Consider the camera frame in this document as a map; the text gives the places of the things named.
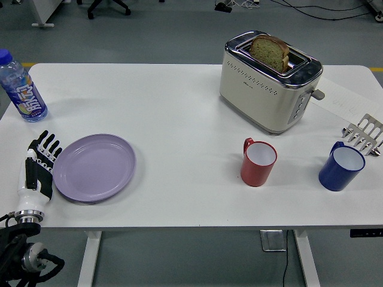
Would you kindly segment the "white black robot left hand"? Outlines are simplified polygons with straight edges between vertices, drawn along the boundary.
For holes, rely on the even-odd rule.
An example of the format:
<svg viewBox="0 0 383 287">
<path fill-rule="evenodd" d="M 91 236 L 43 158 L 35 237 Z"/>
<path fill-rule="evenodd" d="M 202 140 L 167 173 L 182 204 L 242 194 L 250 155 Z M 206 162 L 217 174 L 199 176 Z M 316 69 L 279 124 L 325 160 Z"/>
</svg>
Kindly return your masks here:
<svg viewBox="0 0 383 287">
<path fill-rule="evenodd" d="M 55 134 L 43 131 L 28 146 L 19 175 L 17 214 L 42 215 L 53 194 L 53 167 L 62 148 Z"/>
</svg>

